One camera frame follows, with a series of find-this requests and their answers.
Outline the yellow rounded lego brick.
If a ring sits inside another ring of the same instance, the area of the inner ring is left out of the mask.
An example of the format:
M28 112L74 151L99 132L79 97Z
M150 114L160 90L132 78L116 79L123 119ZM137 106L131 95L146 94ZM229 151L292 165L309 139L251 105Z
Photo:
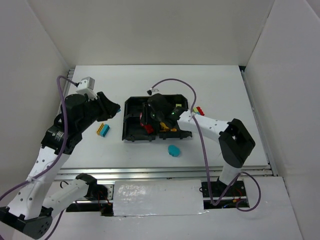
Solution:
M160 131L167 132L167 131L170 131L170 129L166 126L164 122L160 122Z

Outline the yellow striped lego piece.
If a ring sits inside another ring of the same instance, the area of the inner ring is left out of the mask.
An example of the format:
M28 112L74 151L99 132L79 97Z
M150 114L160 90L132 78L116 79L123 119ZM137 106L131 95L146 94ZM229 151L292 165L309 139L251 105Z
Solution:
M97 131L96 131L96 133L97 133L98 136L100 135L100 133L101 133L102 129L104 128L104 126L105 126L104 123L101 123L101 124L100 124L99 128L98 128Z

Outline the red teal green lego stack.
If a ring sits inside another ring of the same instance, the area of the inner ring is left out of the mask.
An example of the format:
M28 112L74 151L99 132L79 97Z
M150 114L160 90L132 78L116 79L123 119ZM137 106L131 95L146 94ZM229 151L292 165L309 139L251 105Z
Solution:
M201 109L200 106L196 106L192 110L193 110L193 112L195 114L198 114L198 115L201 115L201 116L205 116L205 114L204 114L204 112L203 112L203 110Z

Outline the teal rounded lego brick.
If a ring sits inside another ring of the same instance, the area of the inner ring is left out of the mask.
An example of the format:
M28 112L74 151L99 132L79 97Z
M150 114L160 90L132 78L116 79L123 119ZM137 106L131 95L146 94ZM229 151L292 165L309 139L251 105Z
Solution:
M173 145L173 144L168 146L167 152L170 156L175 157L175 158L179 157L181 154L180 148Z

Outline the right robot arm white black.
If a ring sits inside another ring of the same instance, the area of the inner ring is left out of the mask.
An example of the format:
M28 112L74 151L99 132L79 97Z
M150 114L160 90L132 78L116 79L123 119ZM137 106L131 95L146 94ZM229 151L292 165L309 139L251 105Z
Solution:
M198 133L201 144L204 137L219 144L224 164L217 180L219 190L224 191L232 180L240 174L242 167L255 148L256 143L241 120L222 121L209 118L181 106L174 107L164 95L150 92L147 100L151 107L151 117L166 127Z

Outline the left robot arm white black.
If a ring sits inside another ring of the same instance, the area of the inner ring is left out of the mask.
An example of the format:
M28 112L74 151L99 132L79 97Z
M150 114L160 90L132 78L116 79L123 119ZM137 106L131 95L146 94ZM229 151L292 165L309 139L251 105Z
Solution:
M47 195L59 170L83 139L83 132L94 122L112 119L120 108L101 91L94 99L78 93L63 97L61 113L46 131L29 176L16 186L19 191L14 199L1 207L0 221L38 240L49 230L53 219L74 201L97 199L101 190L106 191L96 178L81 173L59 192Z

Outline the black four compartment tray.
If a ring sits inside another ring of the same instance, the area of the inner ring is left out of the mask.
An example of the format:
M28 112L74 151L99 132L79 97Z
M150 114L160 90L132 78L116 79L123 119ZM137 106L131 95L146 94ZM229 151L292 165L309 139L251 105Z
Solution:
M182 94L167 94L164 95L168 102L175 105L181 104L185 110L189 109L188 100ZM140 113L144 113L144 103L151 96L131 96L124 104L124 117L122 128L122 140L126 141L153 141L156 137L160 139L185 139L192 136L190 131L181 130L178 124L166 125L170 131L160 131L160 122L154 121L152 125L154 132L147 134L147 131L140 125Z

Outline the white foil covered board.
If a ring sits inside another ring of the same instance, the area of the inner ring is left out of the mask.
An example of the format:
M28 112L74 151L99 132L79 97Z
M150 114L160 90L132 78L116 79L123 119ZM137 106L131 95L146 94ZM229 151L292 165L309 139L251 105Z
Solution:
M116 181L113 214L117 217L185 216L205 212L201 181Z

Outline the aluminium frame rail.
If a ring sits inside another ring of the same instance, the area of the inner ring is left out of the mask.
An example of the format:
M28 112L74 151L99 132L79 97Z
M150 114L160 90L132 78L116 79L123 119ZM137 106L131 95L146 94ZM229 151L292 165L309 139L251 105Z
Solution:
M203 179L207 176L204 167L63 168L59 170L55 180L70 181L79 174L88 174L101 181Z

